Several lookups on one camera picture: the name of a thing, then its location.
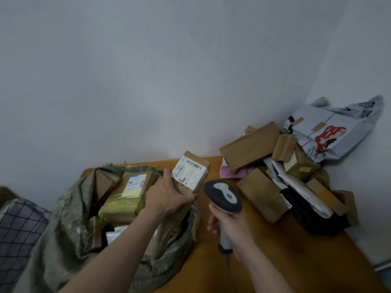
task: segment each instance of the wall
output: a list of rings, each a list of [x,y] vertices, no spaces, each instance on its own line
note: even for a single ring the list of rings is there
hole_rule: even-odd
[[[307,102],[325,96],[344,107],[382,94],[375,130],[340,162],[329,162],[332,187],[353,191],[361,221],[348,232],[373,263],[391,258],[391,0],[351,0]]]
[[[0,184],[51,208],[87,167],[281,124],[347,2],[2,0]]]

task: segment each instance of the wooden table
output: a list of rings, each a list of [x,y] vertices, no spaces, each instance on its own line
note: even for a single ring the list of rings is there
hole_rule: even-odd
[[[219,178],[222,157],[207,157],[212,169],[207,181]],[[147,162],[151,166],[173,169],[178,160]],[[93,169],[86,169],[82,176]],[[238,180],[228,180],[236,184]],[[389,293],[380,277],[345,232],[335,237],[311,236],[289,212],[271,225],[241,195],[255,241],[299,292],[384,292]],[[217,250],[219,237],[206,230],[210,211],[203,190],[199,193],[201,221],[181,271],[155,292],[233,293],[224,256]],[[238,293],[255,292],[247,272],[234,256],[232,276]]]

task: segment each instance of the person's left hand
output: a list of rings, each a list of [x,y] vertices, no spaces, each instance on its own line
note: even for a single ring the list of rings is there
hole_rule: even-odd
[[[155,185],[149,188],[145,198],[145,208],[162,212],[164,217],[178,211],[183,205],[193,203],[198,195],[183,195],[174,189],[171,171],[164,169],[163,177],[159,177]]]

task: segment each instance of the white shipping bag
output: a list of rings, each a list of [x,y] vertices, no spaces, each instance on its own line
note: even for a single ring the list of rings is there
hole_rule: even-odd
[[[325,98],[298,108],[284,123],[315,162],[339,159],[365,138],[383,112],[382,96],[364,103],[333,108]]]

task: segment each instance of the red logo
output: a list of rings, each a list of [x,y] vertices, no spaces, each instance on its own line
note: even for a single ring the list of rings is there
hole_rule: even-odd
[[[315,141],[318,143],[316,154],[324,152],[327,147],[334,143],[340,136],[346,132],[346,127],[335,127],[330,125],[317,137]]]

